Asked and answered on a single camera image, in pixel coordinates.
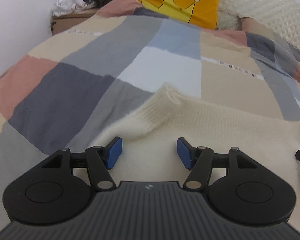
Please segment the patchwork pillow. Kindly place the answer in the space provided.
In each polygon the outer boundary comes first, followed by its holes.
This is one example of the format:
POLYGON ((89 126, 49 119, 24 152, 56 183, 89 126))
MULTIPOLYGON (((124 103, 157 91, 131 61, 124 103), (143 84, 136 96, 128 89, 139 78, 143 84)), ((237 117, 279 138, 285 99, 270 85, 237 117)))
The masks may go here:
POLYGON ((240 18, 240 21, 241 21, 241 27, 243 31, 265 36, 268 39, 281 44, 282 46, 286 47, 286 49, 290 51, 295 56, 295 58, 300 62, 300 49, 296 48, 296 46, 288 42, 286 39, 282 38, 280 35, 268 29, 267 27, 257 22, 253 18, 242 17, 240 18))

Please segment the patchwork colour block duvet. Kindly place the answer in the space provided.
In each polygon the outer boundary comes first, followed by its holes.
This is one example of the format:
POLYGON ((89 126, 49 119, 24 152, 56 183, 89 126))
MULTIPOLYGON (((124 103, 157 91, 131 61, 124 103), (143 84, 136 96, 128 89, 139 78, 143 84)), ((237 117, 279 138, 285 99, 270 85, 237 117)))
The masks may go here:
POLYGON ((58 149, 72 150, 107 92, 123 91, 141 105, 165 83, 216 105, 300 120, 300 62, 286 47, 114 0, 0 77, 0 231, 10 221, 6 186, 58 149))

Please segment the white crumpled clothing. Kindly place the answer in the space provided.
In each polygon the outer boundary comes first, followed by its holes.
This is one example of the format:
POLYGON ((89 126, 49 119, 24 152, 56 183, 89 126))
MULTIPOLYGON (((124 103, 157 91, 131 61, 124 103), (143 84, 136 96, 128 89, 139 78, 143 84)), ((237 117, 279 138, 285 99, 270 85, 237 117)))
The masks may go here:
POLYGON ((95 2, 86 3, 84 0, 58 0, 51 9, 52 16, 61 17, 73 12, 82 12, 96 7, 95 2))

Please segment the cream quilted headboard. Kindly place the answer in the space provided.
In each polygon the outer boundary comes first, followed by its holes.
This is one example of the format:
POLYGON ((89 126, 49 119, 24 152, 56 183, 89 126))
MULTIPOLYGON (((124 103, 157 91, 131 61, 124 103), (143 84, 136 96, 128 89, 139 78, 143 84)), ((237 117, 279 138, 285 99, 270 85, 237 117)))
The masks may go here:
POLYGON ((219 0, 218 29, 240 30, 240 18, 264 25, 300 50, 300 4, 295 0, 219 0))

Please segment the cream striped knit sweater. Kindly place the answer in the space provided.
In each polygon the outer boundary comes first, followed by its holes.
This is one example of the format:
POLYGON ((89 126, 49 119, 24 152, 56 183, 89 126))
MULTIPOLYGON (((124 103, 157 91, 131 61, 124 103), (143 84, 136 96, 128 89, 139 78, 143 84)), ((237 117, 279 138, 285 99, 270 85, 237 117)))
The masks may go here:
POLYGON ((107 92, 84 128, 69 143, 75 151, 105 145, 119 136, 123 152, 111 171, 115 182, 178 181, 188 171, 176 154, 176 141, 225 153, 237 146, 288 182, 296 192, 290 223, 300 231, 300 120, 269 118, 183 94, 168 83, 137 105, 123 91, 107 92))

